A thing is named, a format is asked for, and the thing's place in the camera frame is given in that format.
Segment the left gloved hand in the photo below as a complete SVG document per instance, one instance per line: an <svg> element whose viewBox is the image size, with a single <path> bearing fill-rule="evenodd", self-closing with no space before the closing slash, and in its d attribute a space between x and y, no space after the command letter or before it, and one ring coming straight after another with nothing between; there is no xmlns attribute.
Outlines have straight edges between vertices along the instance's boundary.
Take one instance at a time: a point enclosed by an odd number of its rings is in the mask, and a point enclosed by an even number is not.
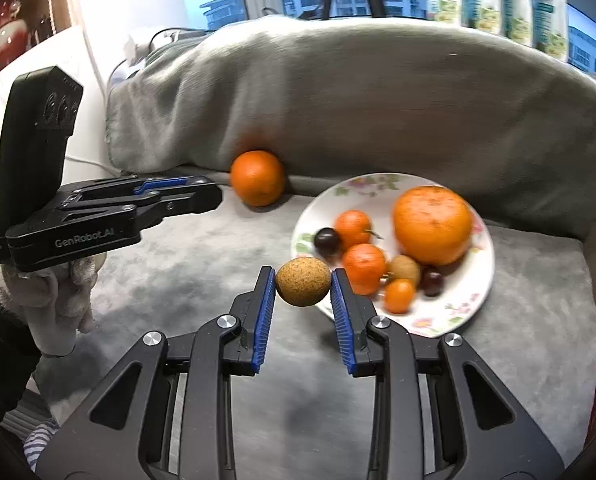
<svg viewBox="0 0 596 480"><path fill-rule="evenodd" d="M0 306L29 327L44 356L68 356L78 333L93 327L91 292L107 255L103 252L25 273L0 265Z"/></svg>

